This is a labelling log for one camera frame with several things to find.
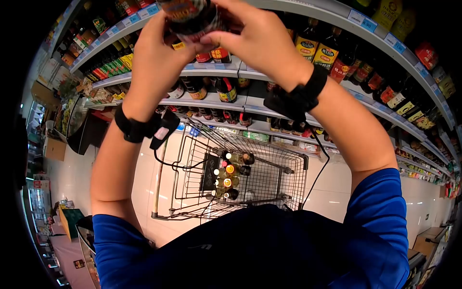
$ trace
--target wire mesh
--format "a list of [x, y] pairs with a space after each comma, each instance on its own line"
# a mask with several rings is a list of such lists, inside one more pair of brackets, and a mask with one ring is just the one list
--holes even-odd
[[[170, 218], [213, 219], [267, 203], [281, 209], [301, 209], [308, 169], [306, 155], [213, 129], [192, 118], [187, 122], [198, 134], [191, 136], [183, 131], [175, 164], [186, 164], [188, 168], [172, 168], [175, 178]], [[249, 165], [250, 175], [238, 176], [239, 183], [233, 186], [239, 192], [235, 200], [212, 195], [216, 189], [213, 170], [221, 167], [218, 151], [223, 149], [237, 154], [253, 153], [255, 157], [255, 162]]]

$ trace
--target white floor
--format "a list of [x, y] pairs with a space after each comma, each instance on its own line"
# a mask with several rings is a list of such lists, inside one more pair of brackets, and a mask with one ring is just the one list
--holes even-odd
[[[165, 154], [166, 162], [173, 162], [178, 155], [181, 134], [174, 133], [169, 141]], [[161, 221], [151, 218], [154, 192], [157, 184], [158, 162], [149, 148], [150, 140], [145, 139], [141, 148], [135, 172], [132, 191], [132, 201], [145, 236], [154, 240], [157, 246], [163, 246], [177, 236], [198, 226], [199, 219], [185, 221]], [[84, 215], [91, 214], [90, 177], [91, 167], [97, 149], [90, 146], [85, 155], [74, 153], [66, 148], [64, 162], [47, 160], [46, 169], [51, 177], [52, 202], [63, 198], [73, 200], [76, 208]], [[323, 163], [316, 158], [310, 158], [306, 180], [308, 193], [316, 175]], [[186, 186], [182, 180], [184, 173], [180, 170], [178, 187]], [[351, 173], [343, 163], [333, 163], [326, 166], [310, 194], [304, 209], [312, 210], [332, 220], [342, 222], [347, 211], [350, 198]], [[172, 184], [174, 172], [170, 167], [163, 167], [160, 194], [159, 215], [169, 215], [170, 204], [178, 206], [176, 199], [172, 202]], [[416, 236], [429, 227], [439, 226], [449, 217], [451, 201], [439, 198], [440, 187], [411, 178], [401, 178], [403, 197], [407, 202], [407, 232], [409, 248], [413, 247]], [[191, 205], [183, 201], [183, 206]]]

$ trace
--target blue shirt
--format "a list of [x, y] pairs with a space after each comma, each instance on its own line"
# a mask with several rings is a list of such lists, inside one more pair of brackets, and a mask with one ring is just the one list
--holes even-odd
[[95, 215], [103, 288], [401, 288], [409, 274], [406, 203], [396, 169], [364, 179], [343, 223], [274, 205], [240, 209], [160, 249], [125, 220]]

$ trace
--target red package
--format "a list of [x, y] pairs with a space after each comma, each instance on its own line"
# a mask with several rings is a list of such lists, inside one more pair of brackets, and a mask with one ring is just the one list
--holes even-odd
[[438, 54], [432, 45], [426, 41], [415, 49], [415, 54], [428, 70], [432, 70], [438, 64]]

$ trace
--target wire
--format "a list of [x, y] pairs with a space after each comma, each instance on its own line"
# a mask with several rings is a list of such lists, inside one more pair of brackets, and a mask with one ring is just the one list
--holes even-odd
[[205, 163], [205, 162], [207, 161], [207, 160], [203, 160], [203, 161], [201, 161], [201, 162], [195, 164], [194, 166], [177, 166], [177, 165], [174, 165], [174, 164], [167, 164], [167, 163], [165, 163], [165, 162], [159, 160], [159, 158], [157, 157], [157, 151], [156, 151], [155, 149], [154, 149], [153, 151], [154, 151], [154, 158], [156, 158], [156, 160], [157, 160], [159, 163], [161, 163], [161, 164], [163, 164], [163, 165], [166, 165], [166, 166], [179, 167], [179, 168], [181, 168], [181, 169], [194, 169], [194, 168], [197, 167], [198, 165], [203, 164], [203, 163]]
[[319, 176], [321, 175], [322, 171], [324, 170], [324, 168], [326, 167], [327, 163], [328, 163], [329, 160], [330, 160], [329, 155], [328, 155], [328, 154], [326, 153], [326, 151], [324, 150], [324, 146], [322, 146], [321, 142], [320, 142], [319, 139], [317, 138], [317, 135], [316, 135], [316, 133], [314, 132], [313, 127], [312, 127], [311, 125], [309, 125], [309, 124], [308, 124], [308, 126], [309, 126], [309, 128], [310, 128], [310, 130], [311, 130], [311, 133], [314, 135], [316, 141], [318, 142], [319, 146], [321, 147], [322, 152], [327, 156], [327, 161], [326, 161], [326, 163], [322, 166], [321, 170], [319, 171], [318, 176], [316, 177], [315, 181], [313, 182], [313, 185], [311, 186], [310, 191], [308, 192], [308, 195], [306, 195], [306, 198], [305, 198], [305, 200], [303, 201], [302, 209], [303, 209], [303, 207], [305, 206], [306, 200], [308, 200], [308, 197], [310, 196], [311, 191], [313, 190], [313, 188], [314, 188], [314, 186], [315, 186], [315, 184], [316, 184], [317, 179], [319, 178]]

